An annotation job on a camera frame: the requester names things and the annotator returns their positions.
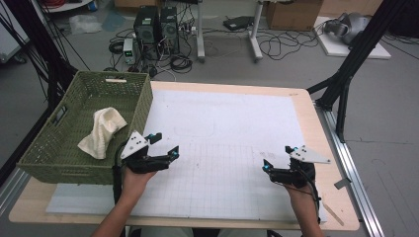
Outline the clear plastic bag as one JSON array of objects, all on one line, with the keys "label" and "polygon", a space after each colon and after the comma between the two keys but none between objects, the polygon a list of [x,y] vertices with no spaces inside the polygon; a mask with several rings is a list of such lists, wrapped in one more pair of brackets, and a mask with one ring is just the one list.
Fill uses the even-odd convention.
[{"label": "clear plastic bag", "polygon": [[69,26],[74,35],[94,34],[102,30],[102,24],[95,16],[76,15],[69,18]]}]

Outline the person's grey pants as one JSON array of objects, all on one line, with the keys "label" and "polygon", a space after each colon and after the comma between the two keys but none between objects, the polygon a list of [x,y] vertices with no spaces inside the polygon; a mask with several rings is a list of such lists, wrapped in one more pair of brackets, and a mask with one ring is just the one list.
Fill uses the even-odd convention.
[{"label": "person's grey pants", "polygon": [[141,227],[129,237],[267,237],[262,229],[213,229],[191,227]]}]

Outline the large black computer tower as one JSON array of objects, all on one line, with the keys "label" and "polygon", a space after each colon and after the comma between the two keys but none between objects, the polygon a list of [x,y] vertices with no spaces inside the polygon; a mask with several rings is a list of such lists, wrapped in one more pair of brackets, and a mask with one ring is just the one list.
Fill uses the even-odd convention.
[{"label": "large black computer tower", "polygon": [[157,44],[161,40],[158,8],[142,5],[139,7],[133,28],[143,58],[157,60]]}]

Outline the white desk leg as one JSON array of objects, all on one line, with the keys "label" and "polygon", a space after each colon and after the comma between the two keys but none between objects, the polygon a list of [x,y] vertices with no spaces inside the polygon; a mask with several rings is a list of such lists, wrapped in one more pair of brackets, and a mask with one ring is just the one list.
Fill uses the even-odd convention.
[{"label": "white desk leg", "polygon": [[262,15],[262,10],[263,10],[263,1],[262,0],[257,0],[256,1],[256,9],[255,9],[253,27],[252,27],[252,30],[249,32],[249,41],[251,43],[251,46],[252,46],[252,49],[253,49],[253,52],[254,52],[254,60],[256,62],[258,62],[259,60],[261,60],[263,58],[262,51],[261,51],[259,43],[257,41],[257,32],[258,32],[258,29],[259,29],[259,23],[260,23],[260,18],[261,18],[261,15]]},{"label": "white desk leg", "polygon": [[202,14],[203,0],[197,0],[197,56],[201,63],[205,62],[205,43],[203,36],[203,14]]}]

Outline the brown cardboard box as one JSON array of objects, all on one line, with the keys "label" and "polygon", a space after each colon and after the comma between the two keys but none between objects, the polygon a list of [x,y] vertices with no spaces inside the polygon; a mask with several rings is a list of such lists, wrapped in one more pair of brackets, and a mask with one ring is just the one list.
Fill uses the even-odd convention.
[{"label": "brown cardboard box", "polygon": [[270,2],[266,14],[271,30],[311,31],[324,0]]}]

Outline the cream printed baby garment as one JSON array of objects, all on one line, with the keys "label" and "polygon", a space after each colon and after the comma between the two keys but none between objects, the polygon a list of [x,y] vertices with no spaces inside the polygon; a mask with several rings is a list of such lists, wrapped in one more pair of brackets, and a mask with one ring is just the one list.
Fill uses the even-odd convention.
[{"label": "cream printed baby garment", "polygon": [[77,146],[97,160],[104,160],[114,134],[127,125],[121,114],[112,107],[94,112],[93,128]]}]

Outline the grey tape piece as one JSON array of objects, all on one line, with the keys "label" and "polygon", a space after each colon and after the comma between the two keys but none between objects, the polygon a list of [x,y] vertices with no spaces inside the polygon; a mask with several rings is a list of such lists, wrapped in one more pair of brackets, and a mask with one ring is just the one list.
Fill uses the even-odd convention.
[{"label": "grey tape piece", "polygon": [[349,186],[351,183],[352,183],[352,181],[351,181],[349,178],[344,178],[344,179],[342,179],[342,180],[340,180],[340,181],[336,182],[336,183],[334,184],[334,187],[335,187],[337,190],[341,190],[341,189],[343,189],[343,188],[345,188],[345,187]]}]

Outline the white floor board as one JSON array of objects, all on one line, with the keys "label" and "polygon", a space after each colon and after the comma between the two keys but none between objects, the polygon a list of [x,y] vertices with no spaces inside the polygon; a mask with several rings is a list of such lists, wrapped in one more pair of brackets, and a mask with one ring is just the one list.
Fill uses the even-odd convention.
[{"label": "white floor board", "polygon": [[[318,17],[314,23],[313,32],[316,34],[326,55],[346,57],[350,52],[349,47],[333,34],[323,32],[324,23],[328,20],[328,17]],[[378,43],[369,54],[368,59],[389,60],[391,59],[391,55],[380,43]]]}]

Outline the person's left hand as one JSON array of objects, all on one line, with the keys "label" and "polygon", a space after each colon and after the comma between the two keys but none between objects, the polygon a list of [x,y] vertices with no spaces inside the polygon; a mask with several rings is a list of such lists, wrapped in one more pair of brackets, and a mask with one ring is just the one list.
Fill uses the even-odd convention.
[{"label": "person's left hand", "polygon": [[136,174],[130,168],[125,169],[122,199],[126,202],[137,202],[146,189],[148,181],[155,172]]}]

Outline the slim black computer tower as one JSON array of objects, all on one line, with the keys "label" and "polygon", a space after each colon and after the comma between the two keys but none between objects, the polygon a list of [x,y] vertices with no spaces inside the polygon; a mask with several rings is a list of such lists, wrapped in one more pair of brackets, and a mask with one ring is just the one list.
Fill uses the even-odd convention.
[{"label": "slim black computer tower", "polygon": [[160,12],[160,24],[165,49],[172,54],[178,54],[180,49],[177,8],[163,7]]}]

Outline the grey bench power supply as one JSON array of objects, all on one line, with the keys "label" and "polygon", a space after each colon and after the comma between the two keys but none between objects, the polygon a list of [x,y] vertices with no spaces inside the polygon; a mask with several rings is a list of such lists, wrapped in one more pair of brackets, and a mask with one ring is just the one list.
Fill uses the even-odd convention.
[{"label": "grey bench power supply", "polygon": [[135,64],[135,50],[134,50],[133,39],[124,40],[123,54],[125,57],[126,64],[128,65]]}]

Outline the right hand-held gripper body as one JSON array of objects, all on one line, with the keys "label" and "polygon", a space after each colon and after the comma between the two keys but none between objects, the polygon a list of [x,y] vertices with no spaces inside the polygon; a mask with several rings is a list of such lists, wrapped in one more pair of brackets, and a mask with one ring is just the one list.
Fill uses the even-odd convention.
[{"label": "right hand-held gripper body", "polygon": [[268,175],[273,183],[293,185],[302,188],[315,179],[315,163],[330,164],[331,160],[317,151],[302,145],[290,155],[289,168],[275,168],[273,174]]}]

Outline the teal floor sheet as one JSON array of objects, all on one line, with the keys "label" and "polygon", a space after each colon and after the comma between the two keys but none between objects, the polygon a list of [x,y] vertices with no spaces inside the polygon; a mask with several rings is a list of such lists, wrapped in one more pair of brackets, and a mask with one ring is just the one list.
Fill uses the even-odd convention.
[{"label": "teal floor sheet", "polygon": [[102,24],[102,29],[106,32],[114,32],[121,27],[125,21],[126,18],[118,11],[110,11]]}]

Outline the white cabinet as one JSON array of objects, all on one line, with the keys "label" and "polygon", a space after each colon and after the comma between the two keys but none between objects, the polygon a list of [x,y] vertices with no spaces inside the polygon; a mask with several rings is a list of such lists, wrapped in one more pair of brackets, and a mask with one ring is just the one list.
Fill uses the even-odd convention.
[{"label": "white cabinet", "polygon": [[0,63],[7,63],[20,49],[17,40],[6,29],[8,27],[17,33],[23,42],[28,42],[29,38],[16,20],[10,9],[0,0]]}]

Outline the grey headset device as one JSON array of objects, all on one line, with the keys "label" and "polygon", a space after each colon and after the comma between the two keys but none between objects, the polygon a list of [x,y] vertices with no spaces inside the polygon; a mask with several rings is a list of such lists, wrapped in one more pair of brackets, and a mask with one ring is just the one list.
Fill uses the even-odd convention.
[{"label": "grey headset device", "polygon": [[343,13],[337,19],[328,20],[324,25],[324,32],[332,33],[344,44],[349,45],[370,22],[370,19],[360,13]]}]

